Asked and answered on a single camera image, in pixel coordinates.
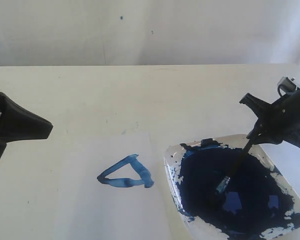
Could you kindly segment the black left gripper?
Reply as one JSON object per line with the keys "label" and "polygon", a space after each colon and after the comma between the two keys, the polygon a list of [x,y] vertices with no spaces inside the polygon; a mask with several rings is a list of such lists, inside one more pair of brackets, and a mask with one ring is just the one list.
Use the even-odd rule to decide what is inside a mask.
{"label": "black left gripper", "polygon": [[51,122],[24,109],[0,92],[0,159],[7,143],[45,140],[52,129]]}

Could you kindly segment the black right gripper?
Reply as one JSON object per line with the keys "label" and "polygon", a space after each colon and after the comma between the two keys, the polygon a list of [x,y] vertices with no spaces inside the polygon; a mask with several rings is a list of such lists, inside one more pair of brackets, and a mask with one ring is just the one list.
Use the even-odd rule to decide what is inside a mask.
{"label": "black right gripper", "polygon": [[267,103],[250,93],[239,101],[249,107],[258,118],[264,118],[260,127],[247,135],[246,152],[253,145],[290,143],[300,149],[300,89],[285,94],[279,102]]}

